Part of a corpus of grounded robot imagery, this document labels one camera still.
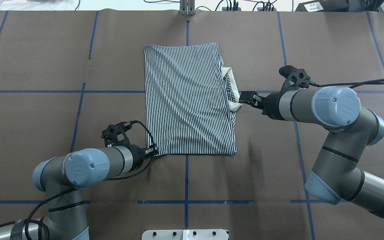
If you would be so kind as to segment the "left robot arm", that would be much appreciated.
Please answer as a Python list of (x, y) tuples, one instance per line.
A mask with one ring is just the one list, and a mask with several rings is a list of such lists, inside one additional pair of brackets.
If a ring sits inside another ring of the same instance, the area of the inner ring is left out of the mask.
[(157, 153), (155, 145), (87, 148), (38, 164), (33, 182), (47, 199), (26, 219), (0, 224), (0, 240), (88, 240), (83, 188), (126, 179)]

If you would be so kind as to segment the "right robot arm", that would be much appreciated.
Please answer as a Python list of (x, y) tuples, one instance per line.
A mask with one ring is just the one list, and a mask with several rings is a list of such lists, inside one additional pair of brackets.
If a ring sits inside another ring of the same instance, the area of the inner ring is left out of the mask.
[(312, 123), (326, 129), (327, 138), (305, 189), (326, 203), (336, 205), (345, 200), (384, 218), (384, 179), (357, 166), (365, 147), (384, 137), (384, 120), (362, 107), (353, 89), (288, 87), (266, 97), (243, 91), (239, 102), (261, 109), (274, 120)]

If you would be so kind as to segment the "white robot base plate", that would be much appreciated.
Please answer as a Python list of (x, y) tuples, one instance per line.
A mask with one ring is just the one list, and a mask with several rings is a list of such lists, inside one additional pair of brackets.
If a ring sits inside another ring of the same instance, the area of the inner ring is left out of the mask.
[(229, 231), (225, 229), (169, 229), (146, 230), (142, 240), (229, 240)]

